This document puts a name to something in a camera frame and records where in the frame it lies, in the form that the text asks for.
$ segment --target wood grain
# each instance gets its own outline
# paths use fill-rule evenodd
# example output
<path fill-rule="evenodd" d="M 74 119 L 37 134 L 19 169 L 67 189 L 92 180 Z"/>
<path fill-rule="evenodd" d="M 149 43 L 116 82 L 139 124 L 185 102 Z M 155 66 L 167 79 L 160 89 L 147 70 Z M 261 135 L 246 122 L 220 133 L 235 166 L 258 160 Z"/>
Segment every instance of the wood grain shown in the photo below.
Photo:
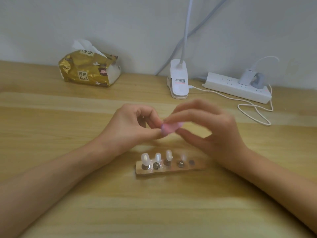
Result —
<path fill-rule="evenodd" d="M 163 118 L 184 102 L 164 77 L 123 74 L 110 88 L 65 83 L 57 67 L 0 62 L 0 180 L 51 160 L 95 137 L 123 103 L 155 107 Z M 201 82 L 191 81 L 199 87 Z M 254 123 L 238 102 L 190 90 L 236 116 L 245 143 L 317 181 L 317 92 L 273 89 L 273 126 Z M 186 123 L 201 136 L 209 132 Z M 206 170 L 137 177 L 141 153 L 167 149 L 210 160 Z M 224 170 L 176 134 L 144 143 L 94 172 L 22 237 L 314 237 L 270 197 Z"/>

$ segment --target socket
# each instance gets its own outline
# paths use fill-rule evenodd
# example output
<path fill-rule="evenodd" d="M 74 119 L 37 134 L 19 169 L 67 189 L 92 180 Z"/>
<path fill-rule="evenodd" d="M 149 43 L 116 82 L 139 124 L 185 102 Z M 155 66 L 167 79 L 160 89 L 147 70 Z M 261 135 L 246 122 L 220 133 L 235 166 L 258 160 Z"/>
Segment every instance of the socket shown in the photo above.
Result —
<path fill-rule="evenodd" d="M 239 84 L 238 81 L 236 78 L 209 72 L 203 87 L 263 104 L 271 100 L 272 95 L 266 86 L 258 89 L 251 85 Z"/>

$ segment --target tissue pack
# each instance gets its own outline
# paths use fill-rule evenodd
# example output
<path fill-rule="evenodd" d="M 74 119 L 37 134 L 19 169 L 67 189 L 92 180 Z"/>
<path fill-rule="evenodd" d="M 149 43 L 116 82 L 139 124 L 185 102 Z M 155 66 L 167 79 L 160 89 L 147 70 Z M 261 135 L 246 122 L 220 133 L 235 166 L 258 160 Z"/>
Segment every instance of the tissue pack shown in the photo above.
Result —
<path fill-rule="evenodd" d="M 117 59 L 104 52 L 79 49 L 63 57 L 58 66 L 65 82 L 108 87 L 121 74 L 120 66 L 115 65 Z"/>

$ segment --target right hand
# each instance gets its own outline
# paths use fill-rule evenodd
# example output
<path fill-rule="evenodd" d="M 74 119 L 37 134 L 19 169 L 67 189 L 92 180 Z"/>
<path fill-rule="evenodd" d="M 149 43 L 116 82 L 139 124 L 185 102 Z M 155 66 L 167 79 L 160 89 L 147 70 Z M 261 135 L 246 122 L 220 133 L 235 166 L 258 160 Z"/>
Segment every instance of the right hand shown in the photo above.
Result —
<path fill-rule="evenodd" d="M 178 105 L 164 123 L 193 122 L 209 129 L 206 138 L 186 129 L 176 131 L 187 143 L 213 157 L 220 165 L 240 173 L 246 165 L 249 149 L 244 144 L 234 116 L 203 99 L 194 99 Z"/>

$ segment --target printed label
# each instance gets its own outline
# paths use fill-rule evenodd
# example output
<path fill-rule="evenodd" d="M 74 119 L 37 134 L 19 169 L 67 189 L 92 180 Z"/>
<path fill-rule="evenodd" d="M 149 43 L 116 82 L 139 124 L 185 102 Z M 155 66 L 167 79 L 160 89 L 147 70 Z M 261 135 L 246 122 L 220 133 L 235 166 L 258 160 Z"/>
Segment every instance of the printed label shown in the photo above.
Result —
<path fill-rule="evenodd" d="M 93 56 L 94 52 L 92 51 L 87 51 L 87 50 L 80 50 L 80 53 L 88 55 L 88 56 Z"/>
<path fill-rule="evenodd" d="M 185 79 L 175 79 L 175 83 L 183 83 L 185 84 Z"/>
<path fill-rule="evenodd" d="M 82 81 L 89 81 L 88 77 L 87 77 L 87 72 L 84 71 L 77 71 L 78 73 L 78 77 L 80 80 Z"/>

